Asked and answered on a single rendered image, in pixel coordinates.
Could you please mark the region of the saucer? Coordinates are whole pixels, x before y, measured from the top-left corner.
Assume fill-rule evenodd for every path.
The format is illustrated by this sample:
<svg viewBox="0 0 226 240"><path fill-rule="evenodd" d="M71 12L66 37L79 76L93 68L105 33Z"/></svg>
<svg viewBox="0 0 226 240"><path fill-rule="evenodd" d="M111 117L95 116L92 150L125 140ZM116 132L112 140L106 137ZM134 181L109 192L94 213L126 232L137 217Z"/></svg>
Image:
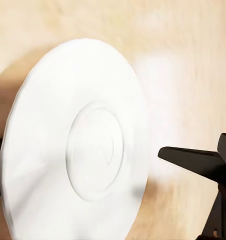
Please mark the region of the saucer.
<svg viewBox="0 0 226 240"><path fill-rule="evenodd" d="M77 38L28 73L0 148L12 240L125 240L151 159L146 98L110 44Z"/></svg>

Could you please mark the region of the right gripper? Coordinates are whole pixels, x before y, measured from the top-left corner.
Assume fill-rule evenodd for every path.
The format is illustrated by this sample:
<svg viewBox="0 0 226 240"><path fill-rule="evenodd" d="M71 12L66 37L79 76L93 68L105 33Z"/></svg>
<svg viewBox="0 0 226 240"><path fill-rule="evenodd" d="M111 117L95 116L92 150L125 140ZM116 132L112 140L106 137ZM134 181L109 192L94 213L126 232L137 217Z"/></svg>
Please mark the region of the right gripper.
<svg viewBox="0 0 226 240"><path fill-rule="evenodd" d="M189 170L218 183L218 190L226 199L226 162L217 151L161 147L157 156L178 167ZM223 240L199 235L196 240Z"/></svg>

